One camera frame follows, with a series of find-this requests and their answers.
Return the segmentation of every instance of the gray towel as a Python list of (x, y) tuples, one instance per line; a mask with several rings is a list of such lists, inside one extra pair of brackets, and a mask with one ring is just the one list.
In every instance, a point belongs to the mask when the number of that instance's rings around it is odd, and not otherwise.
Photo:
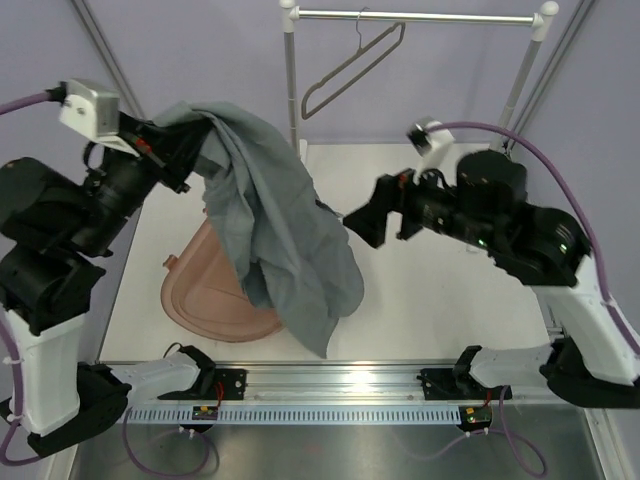
[(316, 194), (280, 133), (229, 103), (178, 104), (159, 126), (202, 116), (212, 131), (195, 171), (222, 246), (251, 303), (275, 307), (306, 348), (326, 358), (338, 319), (362, 302), (364, 284), (349, 236)]

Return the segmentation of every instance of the black clamp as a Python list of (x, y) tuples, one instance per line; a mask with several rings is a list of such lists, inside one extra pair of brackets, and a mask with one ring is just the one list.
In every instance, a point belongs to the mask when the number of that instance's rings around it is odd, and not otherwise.
[[(480, 346), (467, 347), (453, 368), (423, 368), (417, 377), (422, 385), (425, 400), (486, 400), (497, 399), (504, 388), (499, 385), (487, 388), (471, 376), (471, 362), (482, 349)], [(505, 400), (513, 397), (511, 387), (505, 393)]]
[[(106, 432), (127, 408), (131, 385), (120, 382), (106, 365), (78, 364), (77, 377), (80, 410), (78, 414), (48, 435), (29, 434), (27, 443), (45, 458)], [(12, 413), (7, 399), (0, 403), (0, 416)]]
[(244, 392), (247, 388), (245, 369), (217, 368), (216, 362), (191, 345), (181, 346), (178, 352), (192, 358), (200, 369), (200, 374), (189, 390), (166, 393), (158, 397), (159, 400), (244, 400)]

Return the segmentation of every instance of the white cable tie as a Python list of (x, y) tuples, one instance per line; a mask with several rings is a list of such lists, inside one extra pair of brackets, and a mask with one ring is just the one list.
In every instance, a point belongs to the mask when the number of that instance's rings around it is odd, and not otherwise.
[(24, 358), (20, 358), (19, 360), (14, 360), (11, 357), (4, 357), (2, 359), (2, 363), (4, 363), (5, 365), (18, 365), (23, 362), (24, 362)]

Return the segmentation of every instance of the wire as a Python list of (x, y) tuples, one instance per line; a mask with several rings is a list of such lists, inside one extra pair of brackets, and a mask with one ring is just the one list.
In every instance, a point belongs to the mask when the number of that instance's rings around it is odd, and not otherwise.
[(9, 449), (9, 444), (20, 426), (20, 419), (24, 410), (24, 377), (22, 375), (22, 364), (20, 359), (20, 351), (18, 350), (18, 345), (13, 340), (11, 336), (11, 332), (7, 327), (7, 318), (4, 313), (4, 309), (0, 306), (0, 337), (2, 341), (7, 347), (7, 351), (9, 352), (9, 357), (11, 358), (11, 371), (13, 374), (13, 384), (14, 384), (14, 412), (13, 415), (15, 419), (9, 425), (9, 431), (4, 437), (2, 441), (2, 445), (0, 445), (0, 463), (6, 465), (7, 467), (22, 467), (23, 465), (29, 465), (31, 463), (35, 463), (40, 460), (40, 457), (31, 457), (25, 458), (23, 460), (11, 460), (7, 457), (7, 450)]
[[(141, 448), (135, 450), (134, 454), (137, 456), (139, 453), (144, 452), (144, 451), (149, 450), (150, 448), (152, 448), (160, 440), (163, 440), (166, 437), (173, 436), (176, 433), (180, 433), (179, 430), (171, 429), (171, 430), (167, 430), (165, 432), (158, 433), (155, 437), (152, 437), (150, 440), (146, 440), (144, 447), (141, 447)], [(118, 458), (116, 460), (111, 460), (110, 458), (107, 457), (107, 455), (105, 454), (104, 450), (101, 449), (101, 448), (97, 449), (97, 456), (100, 458), (100, 460), (102, 461), (102, 463), (105, 466), (112, 467), (112, 468), (113, 467), (119, 467), (120, 465), (124, 465), (125, 463), (130, 463), (131, 462), (131, 458), (129, 457), (128, 454), (126, 454), (124, 458)]]
[(203, 434), (201, 434), (200, 432), (197, 432), (195, 430), (189, 430), (189, 432), (193, 433), (194, 435), (196, 435), (198, 438), (200, 438), (200, 440), (202, 441), (202, 445), (205, 447), (205, 452), (204, 452), (204, 458), (202, 459), (202, 462), (200, 462), (200, 464), (193, 469), (191, 472), (188, 473), (180, 473), (180, 474), (170, 474), (170, 473), (162, 473), (162, 472), (156, 472), (155, 470), (150, 469), (149, 467), (147, 467), (146, 465), (144, 465), (142, 462), (140, 462), (140, 460), (138, 460), (138, 458), (135, 455), (135, 452), (133, 451), (133, 449), (131, 448), (131, 445), (129, 444), (129, 438), (127, 435), (127, 426), (128, 426), (128, 421), (129, 421), (129, 417), (131, 416), (131, 412), (133, 411), (132, 408), (129, 408), (127, 410), (127, 412), (124, 415), (124, 421), (122, 422), (122, 443), (124, 444), (124, 448), (127, 451), (127, 455), (129, 456), (129, 458), (131, 459), (131, 462), (142, 472), (148, 474), (148, 475), (153, 475), (155, 477), (159, 477), (159, 478), (187, 478), (187, 477), (191, 477), (193, 475), (197, 475), (198, 473), (200, 473), (202, 470), (204, 470), (204, 467), (207, 466), (207, 463), (209, 462), (209, 457), (211, 456), (211, 440), (209, 440), (206, 436), (204, 436)]
[(35, 95), (30, 95), (28, 97), (19, 98), (18, 100), (14, 100), (13, 102), (0, 105), (0, 116), (6, 113), (15, 112), (16, 110), (20, 110), (22, 108), (30, 107), (31, 105), (48, 102), (50, 100), (51, 94), (49, 92), (41, 92), (36, 93)]
[[(453, 447), (458, 445), (463, 440), (466, 440), (467, 438), (476, 437), (476, 436), (479, 436), (479, 435), (487, 435), (487, 434), (502, 435), (502, 436), (505, 436), (505, 437), (507, 436), (506, 431), (504, 429), (499, 429), (499, 428), (487, 428), (487, 429), (483, 429), (483, 430), (476, 430), (474, 432), (467, 432), (464, 435), (461, 435), (461, 436), (459, 436), (457, 438), (454, 438), (448, 444), (446, 444), (444, 447), (442, 447), (440, 450), (438, 450), (436, 453), (433, 453), (431, 455), (420, 455), (419, 453), (412, 452), (406, 446), (404, 446), (402, 441), (398, 437), (397, 433), (393, 430), (393, 428), (391, 429), (391, 435), (393, 436), (393, 438), (394, 438), (396, 444), (398, 445), (398, 447), (405, 453), (405, 455), (407, 455), (409, 458), (411, 458), (413, 460), (416, 460), (418, 462), (432, 462), (434, 460), (437, 460), (437, 459), (443, 457), (444, 455), (446, 455)], [(523, 464), (518, 462), (520, 464), (520, 466), (525, 470), (525, 472), (527, 474), (531, 475), (534, 478), (544, 478), (544, 477), (546, 477), (547, 476), (547, 462), (546, 462), (546, 459), (544, 458), (544, 456), (542, 455), (542, 452), (540, 451), (540, 449), (533, 442), (531, 442), (530, 440), (526, 439), (522, 435), (519, 435), (519, 434), (514, 433), (514, 432), (509, 432), (508, 435), (513, 440), (517, 440), (517, 441), (525, 444), (527, 447), (529, 447), (531, 449), (531, 451), (536, 454), (536, 456), (540, 459), (540, 462), (542, 463), (542, 469), (543, 470), (542, 470), (541, 473), (537, 473), (537, 472), (532, 472), (530, 469), (528, 469), (528, 466), (527, 466), (527, 468), (525, 468), (526, 464), (523, 466)], [(518, 458), (522, 458), (522, 457), (520, 457), (519, 453), (516, 456), (516, 460), (518, 460)]]
[(182, 348), (182, 344), (180, 342), (173, 342), (171, 345), (169, 345), (169, 348), (167, 348), (164, 352), (164, 355), (162, 356), (162, 358), (167, 358), (167, 355), (169, 355), (169, 352), (171, 351), (171, 349), (175, 346), (179, 345), (180, 348)]
[(216, 405), (216, 409), (218, 409), (222, 404), (222, 397), (224, 397), (224, 386), (222, 385), (222, 382), (218, 382), (216, 384), (216, 396), (218, 397), (218, 405)]
[(598, 283), (600, 284), (600, 293), (602, 295), (602, 299), (606, 306), (613, 323), (616, 325), (627, 344), (631, 347), (633, 352), (636, 355), (640, 355), (640, 344), (636, 341), (634, 337), (634, 333), (627, 327), (625, 321), (622, 316), (618, 312), (618, 309), (612, 304), (613, 299), (611, 297), (611, 292), (609, 289), (609, 282), (607, 280), (607, 272), (604, 266), (604, 256), (602, 254), (602, 249), (600, 244), (598, 243), (598, 239), (596, 238), (595, 231), (591, 227), (589, 223), (589, 219), (587, 215), (584, 213), (582, 207), (578, 203), (578, 200), (571, 192), (569, 185), (562, 178), (560, 171), (556, 168), (556, 166), (547, 158), (540, 150), (538, 150), (531, 142), (529, 142), (524, 137), (521, 137), (515, 132), (511, 130), (507, 130), (506, 128), (500, 128), (495, 125), (491, 125), (488, 123), (480, 123), (480, 122), (450, 122), (450, 123), (442, 123), (439, 125), (434, 125), (428, 129), (426, 129), (426, 133), (433, 133), (439, 130), (456, 130), (456, 129), (475, 129), (475, 130), (485, 130), (488, 132), (498, 133), (504, 137), (508, 137), (516, 143), (519, 143), (524, 148), (526, 148), (533, 156), (535, 156), (549, 171), (551, 176), (554, 178), (565, 197), (569, 201), (571, 208), (576, 212), (582, 227), (584, 228), (589, 241), (591, 242), (591, 247), (593, 250), (593, 257), (596, 264), (596, 271), (598, 275)]
[(484, 401), (484, 403), (480, 408), (482, 409), (486, 407), (487, 405), (489, 405), (490, 402), (491, 402), (491, 390), (487, 390), (487, 399)]
[[(532, 441), (528, 440), (522, 435), (512, 432), (507, 426), (506, 415), (504, 412), (504, 397), (508, 389), (509, 387), (503, 387), (502, 391), (500, 392), (500, 421), (502, 422), (502, 429), (487, 428), (483, 430), (476, 430), (474, 432), (467, 432), (465, 435), (462, 435), (458, 438), (454, 438), (452, 441), (450, 441), (447, 445), (445, 445), (439, 451), (431, 455), (420, 455), (418, 453), (412, 452), (402, 444), (402, 441), (400, 440), (400, 438), (398, 437), (398, 435), (393, 429), (391, 429), (391, 434), (396, 444), (398, 445), (398, 447), (400, 447), (400, 449), (408, 457), (412, 458), (413, 460), (417, 460), (419, 462), (431, 462), (433, 460), (437, 460), (438, 458), (441, 458), (442, 456), (446, 455), (453, 447), (458, 445), (460, 442), (462, 442), (463, 440), (466, 440), (467, 438), (470, 438), (471, 436), (477, 436), (477, 435), (483, 435), (483, 434), (486, 435), (489, 433), (494, 435), (502, 435), (506, 437), (507, 442), (509, 442), (509, 447), (511, 447), (513, 456), (515, 457), (516, 462), (518, 462), (518, 465), (520, 465), (520, 468), (522, 468), (528, 475), (530, 475), (533, 478), (545, 478), (548, 475), (549, 471), (547, 466), (547, 460), (542, 454), (542, 451)], [(516, 441), (525, 444), (538, 457), (538, 459), (540, 460), (540, 464), (542, 465), (542, 470), (540, 472), (534, 471), (527, 464), (527, 462), (525, 462), (524, 458), (522, 458), (522, 455), (520, 454), (520, 451), (518, 450), (518, 447), (516, 446)]]
[[(494, 430), (494, 433), (498, 433), (500, 435), (504, 435), (507, 438), (507, 442), (509, 442), (509, 446), (511, 447), (511, 451), (513, 452), (513, 456), (515, 457), (516, 461), (518, 462), (518, 465), (520, 465), (520, 467), (525, 472), (527, 472), (533, 478), (545, 478), (549, 472), (547, 470), (547, 461), (544, 458), (544, 455), (542, 455), (542, 452), (538, 449), (538, 447), (536, 447), (529, 440), (527, 440), (526, 438), (521, 437), (520, 435), (518, 435), (518, 434), (512, 432), (511, 430), (509, 430), (509, 427), (507, 426), (507, 418), (506, 418), (506, 415), (505, 415), (505, 412), (504, 412), (504, 396), (506, 395), (508, 389), (509, 389), (509, 387), (505, 386), (505, 387), (502, 387), (502, 390), (500, 391), (500, 408), (499, 408), (499, 410), (500, 410), (500, 421), (502, 422), (502, 430), (496, 429), (496, 430)], [(542, 464), (542, 471), (541, 472), (535, 472), (535, 471), (533, 471), (533, 469), (529, 465), (527, 465), (527, 462), (525, 462), (524, 458), (522, 458), (522, 455), (518, 451), (518, 447), (516, 446), (516, 442), (514, 440), (519, 440), (522, 443), (526, 444), (533, 451), (533, 453), (536, 454), (536, 456), (540, 460), (540, 463)]]

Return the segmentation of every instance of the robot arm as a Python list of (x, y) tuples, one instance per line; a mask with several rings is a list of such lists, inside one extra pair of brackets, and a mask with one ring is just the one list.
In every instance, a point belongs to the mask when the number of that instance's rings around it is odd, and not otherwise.
[(527, 203), (525, 167), (496, 151), (463, 157), (450, 187), (433, 167), (453, 137), (440, 131), (432, 139), (425, 133), (429, 125), (432, 119), (409, 132), (423, 157), (420, 168), (380, 177), (371, 200), (344, 225), (378, 248), (388, 214), (398, 212), (400, 240), (426, 228), (485, 249), (498, 268), (532, 288), (543, 315), (566, 334), (533, 349), (468, 347), (454, 368), (457, 386), (472, 391), (546, 384), (578, 406), (640, 408), (640, 360), (633, 348), (640, 338), (619, 307), (602, 300), (580, 224), (564, 211)]
[[(208, 392), (215, 369), (193, 347), (135, 367), (78, 364), (91, 290), (105, 273), (90, 259), (111, 255), (109, 245), (156, 184), (189, 190), (184, 182), (211, 124), (160, 128), (119, 112), (117, 95), (91, 81), (71, 80), (61, 89), (61, 121), (90, 140), (83, 184), (33, 158), (0, 168), (0, 233), (16, 242), (0, 260), (0, 308), (22, 371), (0, 414), (18, 417), (40, 457), (104, 432), (127, 405)], [(94, 168), (96, 144), (105, 148)]]

